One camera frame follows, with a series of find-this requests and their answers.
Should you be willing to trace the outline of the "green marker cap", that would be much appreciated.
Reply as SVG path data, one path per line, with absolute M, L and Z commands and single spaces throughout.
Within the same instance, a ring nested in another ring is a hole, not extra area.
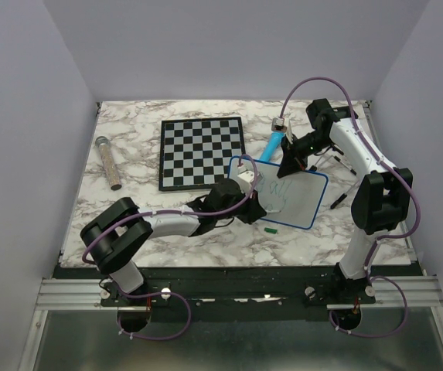
M 273 229 L 273 228 L 264 228 L 264 231 L 266 232 L 266 233 L 271 233 L 271 234 L 277 234 L 278 233 L 278 230 L 276 230 L 276 229 Z

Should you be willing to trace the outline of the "blue framed whiteboard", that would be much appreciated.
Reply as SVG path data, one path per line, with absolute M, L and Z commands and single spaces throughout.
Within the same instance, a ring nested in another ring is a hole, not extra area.
M 266 216 L 260 220 L 302 230 L 310 229 L 325 195 L 328 177 L 321 173 L 298 172 L 279 179 L 279 165 L 258 160 L 254 163 L 259 175 L 254 196 L 266 210 Z M 282 211 L 267 214 L 270 209 Z

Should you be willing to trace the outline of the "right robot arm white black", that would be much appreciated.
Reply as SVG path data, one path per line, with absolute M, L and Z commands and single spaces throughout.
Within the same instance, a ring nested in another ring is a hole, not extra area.
M 357 294 L 354 280 L 368 275 L 377 244 L 404 221 L 410 204 L 413 175 L 383 157 L 364 133 L 349 107 L 333 108 L 318 99 L 306 108 L 312 131 L 301 138 L 286 134 L 281 140 L 283 157 L 277 177 L 284 178 L 308 168 L 308 157 L 336 146 L 355 170 L 359 188 L 351 205 L 355 230 L 339 262 L 342 277 L 329 284 L 331 297 L 340 303 Z

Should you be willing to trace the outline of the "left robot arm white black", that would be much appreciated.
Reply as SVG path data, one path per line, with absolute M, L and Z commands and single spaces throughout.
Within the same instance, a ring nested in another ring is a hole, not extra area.
M 124 197 L 80 231 L 86 247 L 82 261 L 110 277 L 126 304 L 137 305 L 145 296 L 145 279 L 132 258 L 146 241 L 197 237 L 214 230 L 221 220 L 252 224 L 266 215 L 257 191 L 252 187 L 244 191 L 233 179 L 222 179 L 207 195 L 177 209 L 141 208 L 132 198 Z

